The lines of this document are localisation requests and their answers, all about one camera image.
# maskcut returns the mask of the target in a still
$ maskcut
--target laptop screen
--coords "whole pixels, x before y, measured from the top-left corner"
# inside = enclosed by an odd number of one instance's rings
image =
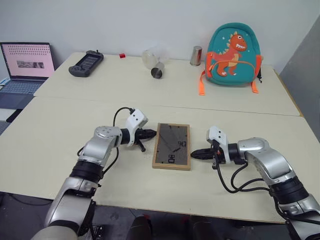
[[[55,71],[49,43],[2,42],[1,49],[11,78],[45,80]]]

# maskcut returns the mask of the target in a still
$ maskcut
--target laptop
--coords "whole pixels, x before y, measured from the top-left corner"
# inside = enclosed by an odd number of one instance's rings
[[[0,108],[23,109],[54,73],[47,42],[0,42],[10,81],[0,89]]]

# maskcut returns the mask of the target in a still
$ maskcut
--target robotic arm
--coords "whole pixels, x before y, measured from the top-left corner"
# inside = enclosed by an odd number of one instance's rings
[[[215,156],[212,168],[219,164],[254,164],[269,186],[269,194],[274,198],[277,212],[286,219],[293,240],[320,239],[320,206],[307,192],[294,170],[278,151],[259,137],[228,143],[226,134],[211,127],[207,132],[209,149],[201,149],[191,155],[199,159]]]
[[[78,239],[92,224],[96,202],[92,200],[99,181],[104,176],[104,167],[111,150],[119,145],[138,144],[140,140],[153,138],[156,131],[142,129],[147,117],[139,110],[133,110],[125,127],[99,126],[86,143],[69,177],[64,181],[45,218],[45,228],[32,239]]]

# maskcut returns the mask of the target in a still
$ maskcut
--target orange dinosaur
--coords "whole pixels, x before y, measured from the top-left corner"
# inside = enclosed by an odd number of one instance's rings
[[[228,48],[226,48],[223,53],[210,52],[211,58],[215,61],[224,61],[218,63],[218,68],[216,71],[222,77],[227,76],[227,73],[225,72],[226,67],[229,67],[229,73],[231,75],[236,75],[234,70],[237,67],[237,63],[225,61],[239,61],[239,58],[242,57],[239,52],[243,52],[247,49],[247,43],[244,37],[238,34],[236,31],[234,32],[234,34],[230,35],[230,39],[228,40],[228,43],[226,45]]]

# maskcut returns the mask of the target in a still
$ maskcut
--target teal backpack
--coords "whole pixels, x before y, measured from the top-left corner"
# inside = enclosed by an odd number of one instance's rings
[[[213,34],[205,56],[205,69],[199,82],[199,94],[205,95],[202,77],[219,85],[251,83],[252,91],[259,93],[255,79],[261,79],[259,43],[254,31],[246,24],[227,23]]]

